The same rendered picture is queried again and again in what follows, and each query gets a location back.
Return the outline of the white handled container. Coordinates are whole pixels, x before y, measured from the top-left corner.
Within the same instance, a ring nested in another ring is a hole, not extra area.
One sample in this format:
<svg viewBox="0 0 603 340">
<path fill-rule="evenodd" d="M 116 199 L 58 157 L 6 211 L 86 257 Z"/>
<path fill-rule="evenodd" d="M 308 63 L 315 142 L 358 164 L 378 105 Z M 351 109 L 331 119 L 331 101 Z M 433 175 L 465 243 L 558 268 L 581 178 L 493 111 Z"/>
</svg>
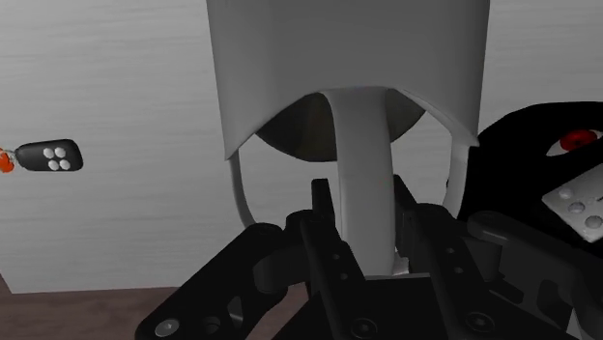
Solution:
<svg viewBox="0 0 603 340">
<path fill-rule="evenodd" d="M 424 113 L 451 135 L 458 214 L 477 143 L 490 0 L 207 0 L 226 159 L 244 225 L 239 150 L 258 135 L 335 161 L 343 239 L 362 272 L 398 271 L 391 143 Z"/>
</svg>

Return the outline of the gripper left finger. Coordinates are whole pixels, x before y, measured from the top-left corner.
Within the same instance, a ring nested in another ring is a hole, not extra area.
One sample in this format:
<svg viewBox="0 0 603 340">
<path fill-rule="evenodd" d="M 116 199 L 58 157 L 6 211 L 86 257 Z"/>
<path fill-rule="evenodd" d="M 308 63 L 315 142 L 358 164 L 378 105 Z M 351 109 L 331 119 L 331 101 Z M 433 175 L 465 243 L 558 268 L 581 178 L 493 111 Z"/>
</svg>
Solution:
<svg viewBox="0 0 603 340">
<path fill-rule="evenodd" d="M 309 300 L 273 340 L 376 340 L 365 279 L 334 226 L 330 185 L 311 183 L 312 207 L 286 226 L 256 223 L 137 327 L 135 340 L 245 340 L 290 286 Z"/>
</svg>

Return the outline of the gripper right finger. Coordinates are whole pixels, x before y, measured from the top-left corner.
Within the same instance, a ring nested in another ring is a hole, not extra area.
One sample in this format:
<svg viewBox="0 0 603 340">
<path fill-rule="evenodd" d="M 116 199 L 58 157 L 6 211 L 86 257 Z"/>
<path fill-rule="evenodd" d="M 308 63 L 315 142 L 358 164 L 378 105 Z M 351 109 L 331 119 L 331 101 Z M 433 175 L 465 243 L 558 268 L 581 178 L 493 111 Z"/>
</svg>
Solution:
<svg viewBox="0 0 603 340">
<path fill-rule="evenodd" d="M 449 340 L 603 340 L 603 261 L 499 212 L 463 222 L 394 180 L 396 247 Z"/>
</svg>

